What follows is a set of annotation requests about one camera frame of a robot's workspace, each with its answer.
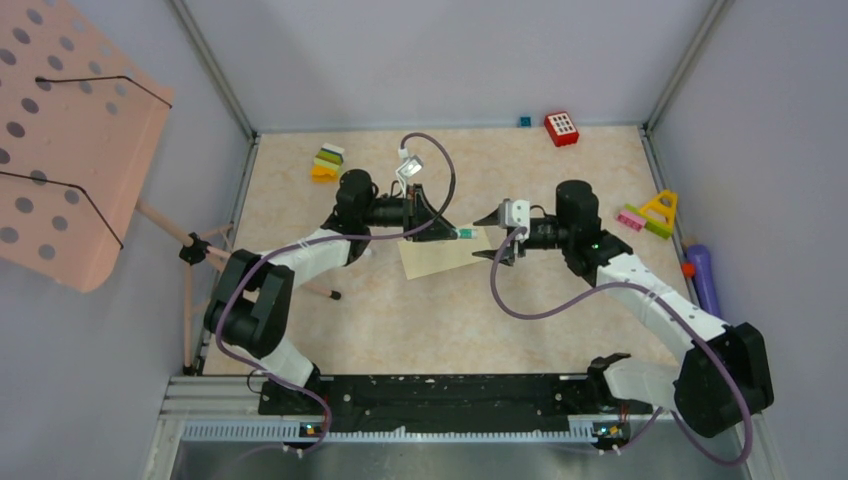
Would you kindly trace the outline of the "glue stick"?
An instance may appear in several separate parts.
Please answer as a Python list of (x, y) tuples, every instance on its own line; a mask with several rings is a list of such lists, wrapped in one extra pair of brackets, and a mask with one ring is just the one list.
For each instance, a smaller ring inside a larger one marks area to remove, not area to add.
[(478, 230), (473, 228), (457, 228), (455, 233), (461, 240), (472, 240), (478, 237)]

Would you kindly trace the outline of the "yellow envelope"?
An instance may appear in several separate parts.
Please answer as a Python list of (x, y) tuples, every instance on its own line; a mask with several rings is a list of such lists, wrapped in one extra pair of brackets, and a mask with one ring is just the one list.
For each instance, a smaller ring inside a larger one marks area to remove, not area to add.
[(472, 253), (492, 248), (485, 229), (472, 227), (470, 224), (460, 228), (477, 229), (478, 237), (472, 240), (423, 243), (399, 241), (400, 258), (406, 278), (413, 280), (482, 262), (482, 258), (473, 257)]

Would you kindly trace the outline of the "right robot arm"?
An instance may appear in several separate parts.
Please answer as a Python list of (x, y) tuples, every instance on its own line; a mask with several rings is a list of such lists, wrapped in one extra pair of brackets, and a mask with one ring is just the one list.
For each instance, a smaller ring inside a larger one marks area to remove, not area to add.
[(674, 366), (629, 354), (596, 358), (587, 370), (589, 404), (612, 412), (625, 400), (661, 407), (696, 434), (712, 438), (774, 401), (762, 334), (751, 324), (731, 325), (667, 285), (613, 233), (603, 229), (599, 200), (582, 180), (561, 182), (555, 211), (535, 217), (527, 200), (503, 200), (477, 220), (506, 231), (496, 250), (480, 257), (494, 266), (513, 265), (529, 250), (559, 251), (569, 270), (592, 293), (604, 292), (624, 306), (673, 354)]

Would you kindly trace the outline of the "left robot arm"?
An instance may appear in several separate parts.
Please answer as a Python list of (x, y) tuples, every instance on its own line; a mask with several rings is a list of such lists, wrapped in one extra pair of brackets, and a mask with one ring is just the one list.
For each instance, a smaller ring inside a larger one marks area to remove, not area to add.
[(285, 336), (291, 296), (314, 277), (352, 264), (374, 227), (400, 227), (413, 242), (456, 240), (458, 229), (439, 217), (420, 184), (405, 194), (380, 194), (371, 176), (354, 169), (341, 176), (336, 204), (311, 235), (262, 263), (261, 254), (233, 252), (204, 314), (205, 330), (240, 356), (286, 381), (283, 401), (297, 413), (319, 404), (317, 367)]

